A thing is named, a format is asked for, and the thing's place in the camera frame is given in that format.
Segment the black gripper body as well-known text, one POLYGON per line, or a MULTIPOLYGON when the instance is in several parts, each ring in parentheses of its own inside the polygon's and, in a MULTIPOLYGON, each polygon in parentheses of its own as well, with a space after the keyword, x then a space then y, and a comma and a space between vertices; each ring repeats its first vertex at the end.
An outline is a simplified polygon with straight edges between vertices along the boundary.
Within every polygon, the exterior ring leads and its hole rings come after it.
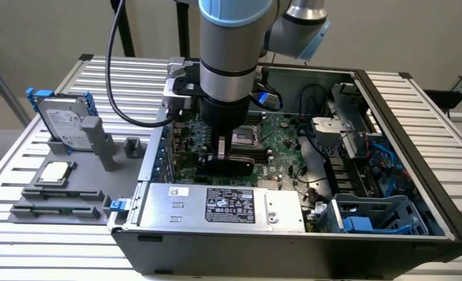
POLYGON ((250 98, 238 101, 222 102, 210 97, 199 100, 199 115, 211 129, 211 137, 218 138, 231 133, 246 119, 250 98))

